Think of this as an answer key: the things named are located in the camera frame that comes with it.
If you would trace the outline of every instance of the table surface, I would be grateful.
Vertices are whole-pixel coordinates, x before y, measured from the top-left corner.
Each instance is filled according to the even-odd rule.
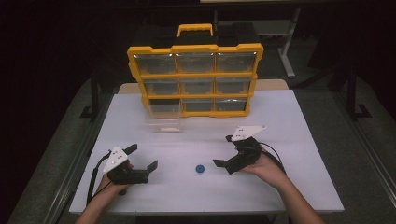
[[[71,213],[80,213],[85,208],[96,163],[114,146],[131,144],[138,145],[138,150],[129,155],[135,169],[146,169],[156,160],[158,168],[150,174],[147,184],[135,185],[119,197],[109,209],[111,213],[183,215],[285,211],[271,186],[251,174],[229,175],[213,163],[213,159],[227,161],[236,155],[233,144],[228,143],[225,136],[233,134],[240,125],[267,127],[254,137],[277,151],[289,178],[315,210],[344,210],[293,91],[255,91],[248,116],[184,118],[180,133],[150,133],[145,125],[145,113],[140,94],[114,96],[70,206]],[[195,171],[198,164],[205,167],[202,174]],[[100,178],[99,173],[95,188]]]

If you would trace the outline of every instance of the dark floor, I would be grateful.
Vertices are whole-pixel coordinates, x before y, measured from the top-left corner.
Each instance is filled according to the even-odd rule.
[[[1,209],[0,222],[7,222],[18,203],[9,223],[43,223],[49,220],[51,203],[64,183],[71,162],[84,147],[84,137],[99,122],[79,117],[84,107],[91,104],[87,81],[91,74],[97,75],[104,91],[101,109],[106,112],[110,92],[123,82],[133,81],[125,66],[125,51],[142,17],[129,13],[81,13],[75,7],[42,1],[4,6],[13,10],[12,13],[5,10],[0,23],[2,73],[6,77],[2,90],[8,108],[2,116],[6,135],[2,141],[1,168],[7,170],[8,184],[1,190],[5,208]],[[318,44],[314,33],[304,35],[300,30],[290,46],[295,79],[286,78],[276,53],[284,38],[264,37],[265,53],[259,65],[259,77],[283,78],[293,86],[322,71],[309,66]],[[372,164],[373,153],[367,150],[373,148],[389,171],[390,179],[396,179],[396,124],[392,117],[394,107],[389,107],[389,99],[396,95],[389,87],[395,77],[390,68],[394,56],[385,54],[380,43],[388,44],[390,52],[395,45],[384,39],[387,40],[379,35],[379,43],[370,42],[374,44],[365,51],[375,55],[374,48],[381,48],[381,57],[373,56],[371,66],[365,70],[378,79],[372,81],[366,74],[359,74],[362,78],[357,85],[357,104],[364,104],[371,118],[351,121],[345,110],[346,86],[342,85],[343,89],[338,92],[329,91],[328,83],[334,73],[295,91],[346,208],[343,213],[324,215],[329,223],[396,222],[395,205]],[[67,206],[58,215],[59,223],[76,219],[67,212]],[[135,219],[105,216],[102,223],[115,222],[130,223]],[[286,216],[280,216],[276,223],[287,223]]]

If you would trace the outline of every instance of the dark background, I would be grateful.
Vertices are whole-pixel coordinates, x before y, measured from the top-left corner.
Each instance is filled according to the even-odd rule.
[[[213,8],[190,7],[194,2],[161,7],[161,1],[1,1],[1,223],[7,222],[80,86],[93,73],[108,92],[134,81],[126,50],[136,28],[212,22]],[[312,67],[326,68],[346,55],[353,59],[358,75],[396,118],[392,1],[335,2],[304,4],[294,38],[318,38]],[[222,6],[219,19],[283,19],[292,7]]]

